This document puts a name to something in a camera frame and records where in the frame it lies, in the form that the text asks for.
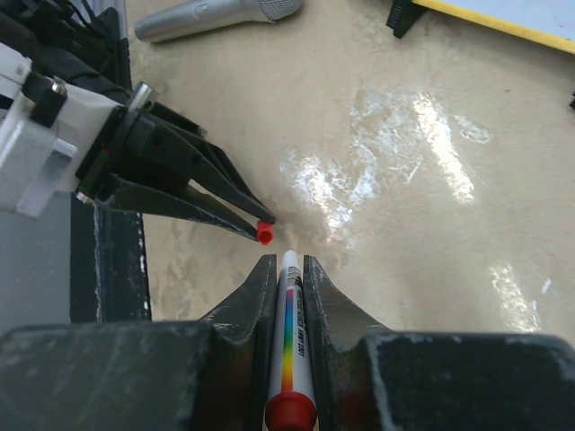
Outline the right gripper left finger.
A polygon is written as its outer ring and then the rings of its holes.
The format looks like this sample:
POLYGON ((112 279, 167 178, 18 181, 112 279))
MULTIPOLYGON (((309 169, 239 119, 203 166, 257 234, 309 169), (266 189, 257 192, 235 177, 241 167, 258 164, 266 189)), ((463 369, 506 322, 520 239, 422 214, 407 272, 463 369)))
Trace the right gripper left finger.
POLYGON ((1 339, 4 430, 259 430, 277 259, 197 321, 43 325, 1 339))

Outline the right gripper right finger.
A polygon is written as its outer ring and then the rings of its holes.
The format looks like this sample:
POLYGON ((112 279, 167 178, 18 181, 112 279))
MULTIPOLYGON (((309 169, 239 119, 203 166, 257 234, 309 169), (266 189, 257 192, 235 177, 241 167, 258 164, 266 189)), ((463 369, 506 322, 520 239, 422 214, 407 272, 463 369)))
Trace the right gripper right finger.
POLYGON ((574 350, 537 333, 390 330, 318 259, 304 294, 322 430, 571 430, 574 350))

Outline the red marker cap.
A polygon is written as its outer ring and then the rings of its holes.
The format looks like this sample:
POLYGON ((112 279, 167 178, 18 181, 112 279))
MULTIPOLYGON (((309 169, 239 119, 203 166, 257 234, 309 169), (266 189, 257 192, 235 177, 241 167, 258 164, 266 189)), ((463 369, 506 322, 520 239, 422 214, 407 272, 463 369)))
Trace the red marker cap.
POLYGON ((256 237, 261 245, 269 245, 274 238, 274 225, 260 220, 256 225, 256 237))

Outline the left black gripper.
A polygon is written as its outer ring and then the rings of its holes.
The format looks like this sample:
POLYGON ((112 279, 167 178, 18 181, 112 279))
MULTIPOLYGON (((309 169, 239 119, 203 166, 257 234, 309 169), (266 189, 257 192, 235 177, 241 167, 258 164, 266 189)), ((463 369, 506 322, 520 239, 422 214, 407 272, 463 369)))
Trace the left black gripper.
POLYGON ((143 82, 111 111, 75 176, 75 196, 84 203, 210 224, 257 240, 257 229, 230 208, 191 186, 180 188, 194 180, 258 220, 276 223, 206 130, 156 102, 155 90, 143 82))

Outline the red whiteboard marker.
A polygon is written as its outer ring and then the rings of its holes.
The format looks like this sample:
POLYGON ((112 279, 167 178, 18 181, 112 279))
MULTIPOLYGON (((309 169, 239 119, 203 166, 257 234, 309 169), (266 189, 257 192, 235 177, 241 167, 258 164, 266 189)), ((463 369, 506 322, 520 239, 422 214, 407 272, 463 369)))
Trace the red whiteboard marker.
POLYGON ((277 287, 265 425, 269 430, 312 430, 316 420, 302 271, 297 254, 287 251, 277 287))

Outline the yellow framed whiteboard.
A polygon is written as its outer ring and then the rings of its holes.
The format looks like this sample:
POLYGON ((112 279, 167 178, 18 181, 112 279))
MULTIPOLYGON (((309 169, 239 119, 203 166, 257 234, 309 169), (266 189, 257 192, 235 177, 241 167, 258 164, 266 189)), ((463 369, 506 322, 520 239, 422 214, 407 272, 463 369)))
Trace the yellow framed whiteboard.
POLYGON ((549 48, 574 52, 574 0, 428 0, 416 4, 549 48))

